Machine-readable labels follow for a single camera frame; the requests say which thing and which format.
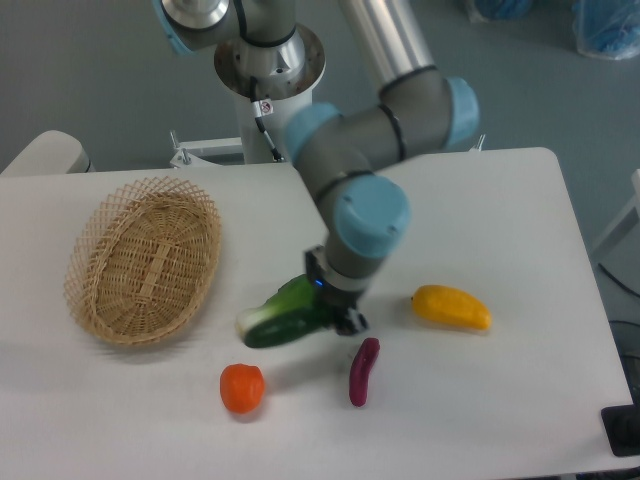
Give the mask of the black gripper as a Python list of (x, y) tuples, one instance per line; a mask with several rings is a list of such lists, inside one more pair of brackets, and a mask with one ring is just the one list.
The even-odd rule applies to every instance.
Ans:
[(323, 245), (305, 252), (306, 276), (314, 289), (317, 306), (327, 307), (330, 325), (341, 336), (354, 336), (369, 329), (358, 302), (370, 285), (370, 260), (340, 247), (338, 255), (326, 254)]

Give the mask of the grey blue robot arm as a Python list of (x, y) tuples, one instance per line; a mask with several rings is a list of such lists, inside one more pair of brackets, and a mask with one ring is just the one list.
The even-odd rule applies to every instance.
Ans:
[(354, 335), (367, 328), (359, 298), (401, 240), (410, 210), (382, 169), (470, 137), (477, 98), (462, 79), (436, 68), (406, 1), (344, 1), (341, 9), (378, 91), (376, 106), (345, 116), (307, 103), (282, 126), (264, 103), (307, 92), (324, 70), (291, 1), (157, 1), (154, 10), (175, 52), (216, 50), (217, 74), (247, 99), (247, 122), (268, 160), (299, 173), (327, 237), (305, 253), (305, 271), (236, 322), (243, 343), (267, 348), (320, 329)]

